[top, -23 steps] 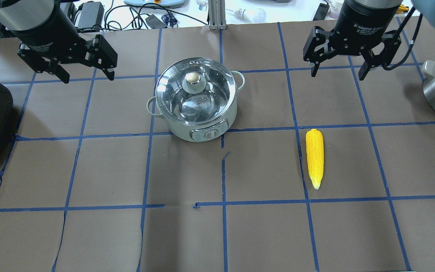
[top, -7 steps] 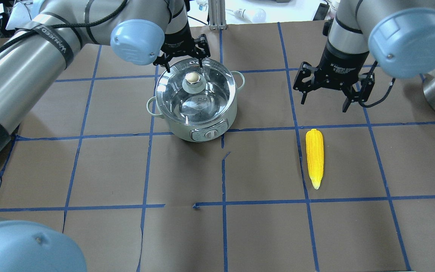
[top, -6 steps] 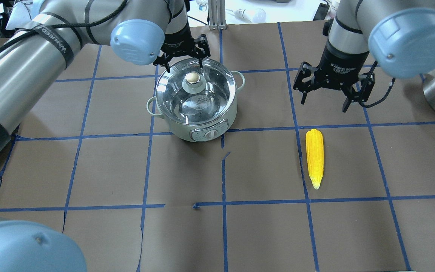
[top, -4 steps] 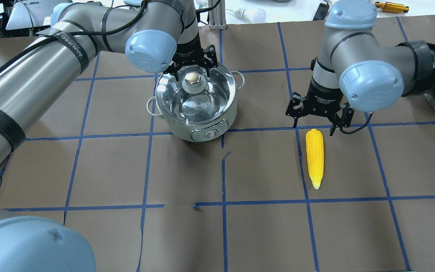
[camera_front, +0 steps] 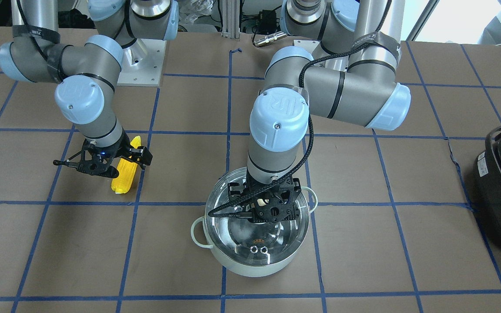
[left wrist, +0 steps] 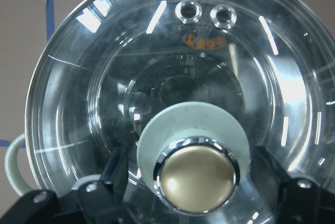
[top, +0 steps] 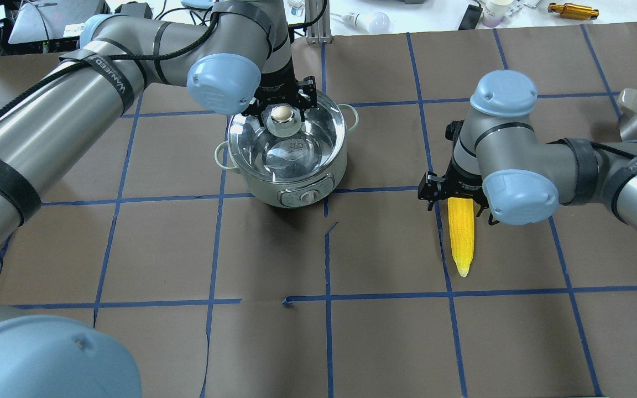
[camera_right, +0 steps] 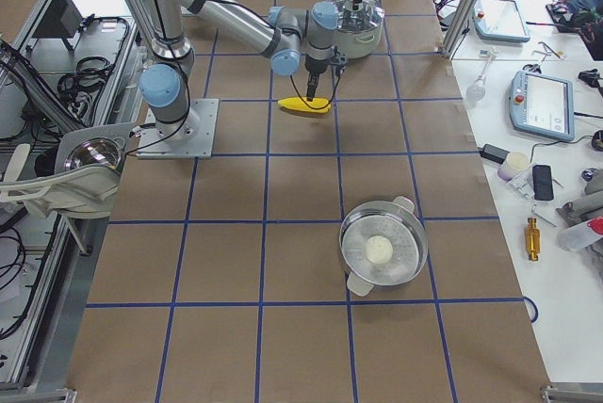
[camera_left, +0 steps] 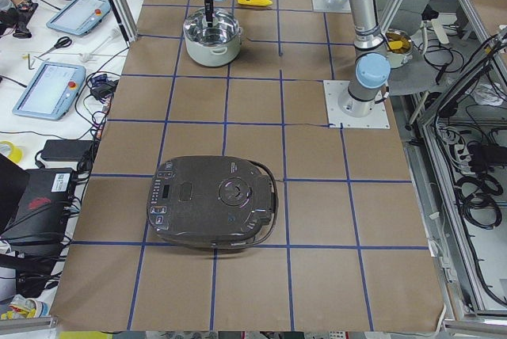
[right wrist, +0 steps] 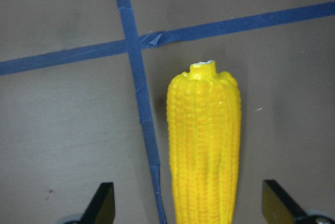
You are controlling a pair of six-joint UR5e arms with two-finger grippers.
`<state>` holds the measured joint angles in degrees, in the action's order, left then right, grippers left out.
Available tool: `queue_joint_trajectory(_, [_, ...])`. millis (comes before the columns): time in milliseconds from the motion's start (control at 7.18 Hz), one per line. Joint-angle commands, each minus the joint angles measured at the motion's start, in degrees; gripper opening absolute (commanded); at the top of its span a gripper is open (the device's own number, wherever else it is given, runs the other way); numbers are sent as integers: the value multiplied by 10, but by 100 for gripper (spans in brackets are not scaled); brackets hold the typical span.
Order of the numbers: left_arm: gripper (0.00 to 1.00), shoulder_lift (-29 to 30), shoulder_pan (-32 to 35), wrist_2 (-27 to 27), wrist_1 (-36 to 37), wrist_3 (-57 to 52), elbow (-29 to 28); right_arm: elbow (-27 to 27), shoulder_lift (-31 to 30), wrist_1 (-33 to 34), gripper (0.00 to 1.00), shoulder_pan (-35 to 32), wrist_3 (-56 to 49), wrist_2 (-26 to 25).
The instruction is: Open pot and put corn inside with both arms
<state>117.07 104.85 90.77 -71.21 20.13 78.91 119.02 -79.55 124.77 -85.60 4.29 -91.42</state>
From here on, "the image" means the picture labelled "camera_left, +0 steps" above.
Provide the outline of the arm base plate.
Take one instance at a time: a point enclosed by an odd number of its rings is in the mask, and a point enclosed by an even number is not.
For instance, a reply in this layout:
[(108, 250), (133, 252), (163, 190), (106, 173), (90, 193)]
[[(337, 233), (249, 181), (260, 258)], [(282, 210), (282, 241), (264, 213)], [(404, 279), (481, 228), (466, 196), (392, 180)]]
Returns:
[(312, 0), (313, 11), (323, 13), (351, 13), (349, 0)]
[(374, 101), (357, 101), (349, 94), (349, 81), (323, 82), (328, 125), (331, 128), (389, 129), (386, 106), (378, 92)]

